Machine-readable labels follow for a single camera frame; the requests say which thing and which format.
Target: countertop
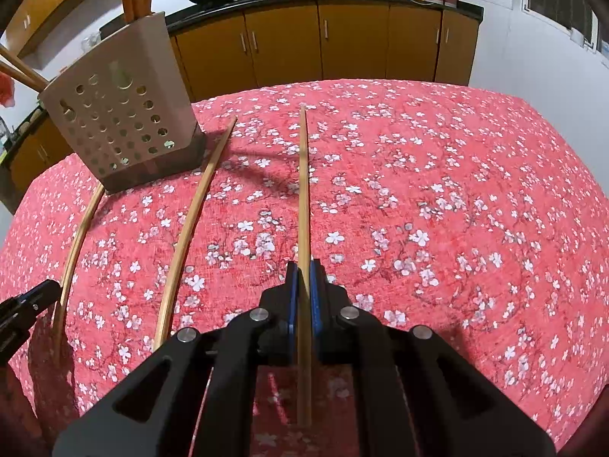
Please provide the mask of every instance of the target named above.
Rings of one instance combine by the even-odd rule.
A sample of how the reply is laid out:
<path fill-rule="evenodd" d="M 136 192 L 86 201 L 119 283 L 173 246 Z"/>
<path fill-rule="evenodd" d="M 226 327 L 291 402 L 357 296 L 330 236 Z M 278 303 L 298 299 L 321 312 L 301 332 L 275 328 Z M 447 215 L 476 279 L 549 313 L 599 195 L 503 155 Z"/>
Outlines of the countertop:
<path fill-rule="evenodd" d="M 225 14 L 230 14 L 236 11 L 247 10 L 259 6 L 274 5 L 277 3 L 300 2 L 307 0 L 224 0 L 222 2 L 214 2 L 209 5 L 193 5 L 183 10 L 179 10 L 173 14 L 165 16 L 167 30 L 169 34 L 175 34 L 183 29 L 196 26 L 208 19 L 217 18 Z M 482 22 L 484 17 L 484 9 L 481 6 L 472 5 L 471 3 L 459 2 L 457 8 L 438 5 L 436 3 L 418 3 L 414 0 L 371 0 L 371 1 L 386 1 L 398 2 L 403 5 L 421 6 L 433 10 L 449 9 L 465 16 L 471 17 Z M 100 28 L 102 39 L 110 36 L 125 25 L 123 16 L 120 15 L 108 22 Z"/>

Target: metal screw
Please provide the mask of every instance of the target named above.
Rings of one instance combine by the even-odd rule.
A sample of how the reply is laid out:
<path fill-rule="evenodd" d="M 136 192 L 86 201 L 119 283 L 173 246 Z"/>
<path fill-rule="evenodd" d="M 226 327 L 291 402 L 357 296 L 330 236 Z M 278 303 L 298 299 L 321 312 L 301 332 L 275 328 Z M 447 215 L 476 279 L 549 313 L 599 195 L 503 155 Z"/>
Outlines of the metal screw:
<path fill-rule="evenodd" d="M 340 310 L 340 316 L 345 319 L 355 319 L 359 316 L 359 310 L 353 306 L 345 306 Z"/>
<path fill-rule="evenodd" d="M 250 311 L 250 318 L 254 321 L 264 321 L 269 317 L 269 311 L 264 308 L 256 308 Z"/>
<path fill-rule="evenodd" d="M 428 326 L 418 325 L 412 328 L 412 334 L 418 339 L 429 340 L 434 333 Z"/>
<path fill-rule="evenodd" d="M 195 338 L 197 338 L 197 330 L 194 328 L 182 328 L 178 332 L 178 340 L 185 344 L 192 342 Z"/>

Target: utensil holder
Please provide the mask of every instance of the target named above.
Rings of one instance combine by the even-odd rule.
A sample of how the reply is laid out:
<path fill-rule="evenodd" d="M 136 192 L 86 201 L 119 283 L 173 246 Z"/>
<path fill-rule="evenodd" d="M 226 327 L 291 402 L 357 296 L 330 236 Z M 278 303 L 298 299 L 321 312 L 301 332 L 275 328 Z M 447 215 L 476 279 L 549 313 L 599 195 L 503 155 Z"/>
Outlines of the utensil holder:
<path fill-rule="evenodd" d="M 108 192 L 200 166 L 205 135 L 156 13 L 104 39 L 38 98 Z"/>

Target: kitchen cabinet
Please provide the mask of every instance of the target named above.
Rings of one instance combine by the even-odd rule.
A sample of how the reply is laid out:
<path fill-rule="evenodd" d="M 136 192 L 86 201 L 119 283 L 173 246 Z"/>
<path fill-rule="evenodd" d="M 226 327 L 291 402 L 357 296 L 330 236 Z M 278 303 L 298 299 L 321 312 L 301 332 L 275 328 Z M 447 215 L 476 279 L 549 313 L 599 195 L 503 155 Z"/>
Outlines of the kitchen cabinet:
<path fill-rule="evenodd" d="M 392 5 L 386 78 L 433 81 L 441 25 L 440 10 Z"/>
<path fill-rule="evenodd" d="M 319 2 L 324 79 L 384 78 L 388 22 L 388 3 Z"/>
<path fill-rule="evenodd" d="M 257 86 L 242 13 L 175 38 L 194 101 Z"/>
<path fill-rule="evenodd" d="M 73 153 L 49 117 L 35 131 L 26 133 L 25 136 L 8 164 L 13 183 L 21 192 L 25 192 L 32 181 L 47 168 Z"/>
<path fill-rule="evenodd" d="M 435 81 L 468 86 L 476 54 L 480 23 L 457 12 L 444 10 Z"/>
<path fill-rule="evenodd" d="M 246 12 L 259 87 L 322 78 L 317 22 L 315 3 Z"/>
<path fill-rule="evenodd" d="M 191 103 L 194 103 L 193 90 L 190 87 L 187 72 L 184 68 L 184 62 L 182 62 L 182 54 L 180 53 L 180 49 L 178 48 L 178 40 L 175 38 L 175 36 L 172 36 L 170 39 L 171 48 L 174 51 L 175 62 L 178 64 L 180 75 L 182 76 L 182 81 L 184 82 L 184 87 L 187 88 L 188 99 L 190 99 Z"/>

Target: pink tablecloth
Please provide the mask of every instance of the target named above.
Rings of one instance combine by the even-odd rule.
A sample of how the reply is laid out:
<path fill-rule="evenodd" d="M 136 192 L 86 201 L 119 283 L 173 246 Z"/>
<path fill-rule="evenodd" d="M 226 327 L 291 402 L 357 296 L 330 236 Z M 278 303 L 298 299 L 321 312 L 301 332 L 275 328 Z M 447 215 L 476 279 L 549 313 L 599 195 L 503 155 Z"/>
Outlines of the pink tablecloth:
<path fill-rule="evenodd" d="M 520 99 L 345 80 L 197 103 L 211 142 L 229 115 L 239 123 L 188 254 L 174 329 L 225 325 L 297 257 L 300 105 L 311 248 L 329 278 L 385 324 L 440 332 L 561 447 L 607 380 L 609 206 Z M 50 362 L 48 318 L 11 362 L 48 441 L 150 354 L 199 179 L 195 171 L 102 200 L 72 285 L 62 368 Z M 96 183 L 73 155 L 32 184 L 0 257 L 2 299 L 59 279 Z M 259 376 L 252 455 L 352 455 L 348 370 L 317 380 L 319 424 L 306 434 L 287 425 L 291 380 Z M 344 438 L 322 431 L 330 421 Z"/>

